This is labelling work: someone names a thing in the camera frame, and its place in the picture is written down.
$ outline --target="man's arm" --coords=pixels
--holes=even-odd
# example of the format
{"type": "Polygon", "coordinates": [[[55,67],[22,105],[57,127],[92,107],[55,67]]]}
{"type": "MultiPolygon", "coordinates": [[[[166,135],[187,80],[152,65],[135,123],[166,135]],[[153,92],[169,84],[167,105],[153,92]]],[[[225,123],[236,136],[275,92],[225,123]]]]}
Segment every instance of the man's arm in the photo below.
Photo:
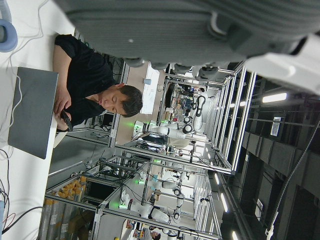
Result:
{"type": "Polygon", "coordinates": [[[54,113],[60,114],[63,109],[71,106],[71,97],[67,90],[68,69],[71,58],[58,45],[53,50],[53,71],[57,72],[58,82],[55,93],[54,113]]]}

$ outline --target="laptop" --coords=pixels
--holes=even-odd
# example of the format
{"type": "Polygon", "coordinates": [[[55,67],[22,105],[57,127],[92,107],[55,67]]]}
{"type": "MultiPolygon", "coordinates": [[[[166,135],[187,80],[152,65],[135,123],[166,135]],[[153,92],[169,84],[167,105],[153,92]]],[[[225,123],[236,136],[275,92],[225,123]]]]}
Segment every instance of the laptop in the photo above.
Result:
{"type": "MultiPolygon", "coordinates": [[[[8,144],[45,159],[55,102],[58,73],[18,67],[22,101],[14,110],[14,122],[9,129],[8,144]]],[[[13,107],[20,100],[17,78],[13,107]]]]}

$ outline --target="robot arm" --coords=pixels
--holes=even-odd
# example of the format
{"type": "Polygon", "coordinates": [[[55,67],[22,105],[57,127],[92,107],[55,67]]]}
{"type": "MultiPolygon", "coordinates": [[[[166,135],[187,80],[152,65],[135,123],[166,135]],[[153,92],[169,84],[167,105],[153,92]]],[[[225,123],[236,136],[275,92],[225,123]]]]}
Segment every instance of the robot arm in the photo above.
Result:
{"type": "Polygon", "coordinates": [[[198,96],[194,98],[192,109],[184,116],[183,128],[179,128],[179,123],[166,124],[166,125],[153,125],[149,123],[143,123],[136,121],[134,124],[134,135],[138,133],[157,133],[165,135],[173,139],[185,139],[187,134],[192,131],[198,131],[202,126],[202,110],[206,102],[204,96],[198,96]]]}

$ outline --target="blue object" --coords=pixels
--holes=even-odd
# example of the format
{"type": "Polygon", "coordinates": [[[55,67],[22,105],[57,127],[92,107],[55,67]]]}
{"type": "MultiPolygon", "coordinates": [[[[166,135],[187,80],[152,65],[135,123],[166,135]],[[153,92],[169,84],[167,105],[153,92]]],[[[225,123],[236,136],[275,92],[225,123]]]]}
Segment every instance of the blue object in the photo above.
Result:
{"type": "Polygon", "coordinates": [[[3,27],[5,39],[0,42],[0,52],[7,53],[16,48],[18,35],[15,27],[7,20],[0,19],[0,27],[3,27]]]}
{"type": "Polygon", "coordinates": [[[0,201],[0,229],[1,230],[3,229],[2,221],[4,219],[4,212],[5,212],[5,202],[4,201],[0,201]]]}

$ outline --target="white table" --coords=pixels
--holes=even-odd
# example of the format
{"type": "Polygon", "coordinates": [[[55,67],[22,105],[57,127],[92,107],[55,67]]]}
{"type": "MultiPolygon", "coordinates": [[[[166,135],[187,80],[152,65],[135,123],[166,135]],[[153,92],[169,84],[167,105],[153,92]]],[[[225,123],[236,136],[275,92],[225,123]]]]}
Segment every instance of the white table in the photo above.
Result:
{"type": "MultiPolygon", "coordinates": [[[[11,58],[13,69],[11,69],[9,64],[10,55],[20,49],[31,38],[40,36],[38,7],[44,0],[7,0],[7,2],[12,15],[12,24],[17,31],[18,45],[13,52],[0,52],[0,125],[2,125],[2,129],[6,129],[9,126],[11,119],[16,82],[16,77],[12,72],[16,73],[17,67],[52,71],[55,36],[57,34],[73,34],[75,31],[75,28],[62,11],[54,2],[49,0],[40,9],[43,37],[31,40],[23,49],[13,54],[11,58]]],[[[12,156],[9,159],[9,213],[16,213],[15,220],[28,209],[43,205],[56,127],[57,123],[53,120],[46,159],[9,147],[6,142],[0,142],[0,148],[7,151],[8,154],[13,149],[12,156]]],[[[1,131],[1,137],[7,140],[8,130],[1,131]]],[[[5,155],[0,152],[0,159],[4,157],[5,155]]],[[[8,191],[7,169],[7,161],[0,160],[0,178],[6,191],[8,191]]],[[[41,211],[41,209],[35,209],[27,213],[2,236],[2,240],[36,239],[41,211]]]]}

